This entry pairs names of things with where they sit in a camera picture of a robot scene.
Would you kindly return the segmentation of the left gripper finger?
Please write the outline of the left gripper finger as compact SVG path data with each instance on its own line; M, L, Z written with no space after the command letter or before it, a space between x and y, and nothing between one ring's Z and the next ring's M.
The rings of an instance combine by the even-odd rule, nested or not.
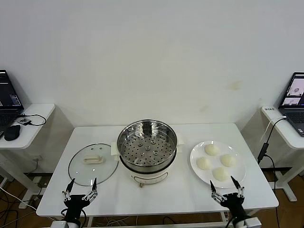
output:
M62 191L62 194L63 194L63 197L64 197L64 201L71 200L70 193L72 191L72 188L73 188L73 185L74 185L74 181L75 181L75 178L73 178L71 180L71 182L67 185L66 190Z
M85 201L89 201L92 202L98 195L97 192L97 178L94 179L93 185L92 185L92 189L90 192L88 192L83 198L82 200Z

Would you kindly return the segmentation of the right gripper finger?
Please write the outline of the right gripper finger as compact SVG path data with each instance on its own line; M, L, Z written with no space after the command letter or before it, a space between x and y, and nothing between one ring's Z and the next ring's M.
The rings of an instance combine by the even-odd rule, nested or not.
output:
M216 188L211 180L210 180L210 187L211 187L211 197L216 202L223 202L223 196L221 194L217 193Z
M230 176L231 177L231 179L232 179L232 181L233 181L233 183L234 183L234 185L235 185L235 187L236 187L236 189L237 189L237 197L238 198L244 198L244 187L242 187L240 184L239 184L239 182L233 177L233 176Z

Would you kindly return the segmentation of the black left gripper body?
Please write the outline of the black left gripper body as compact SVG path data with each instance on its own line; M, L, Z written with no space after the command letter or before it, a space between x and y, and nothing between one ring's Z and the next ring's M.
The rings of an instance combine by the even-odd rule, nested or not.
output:
M66 215L80 215L83 208L90 205L89 200L83 199L84 194L71 195L70 198L64 199L67 207Z

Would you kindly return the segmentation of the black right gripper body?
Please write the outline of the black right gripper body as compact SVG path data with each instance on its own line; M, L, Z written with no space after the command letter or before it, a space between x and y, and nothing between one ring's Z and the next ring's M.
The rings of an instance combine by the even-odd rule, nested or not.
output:
M220 202L220 205L228 208L233 217L240 218L246 215L245 210L242 207L245 197L238 195L238 193L229 193L223 195L224 199Z

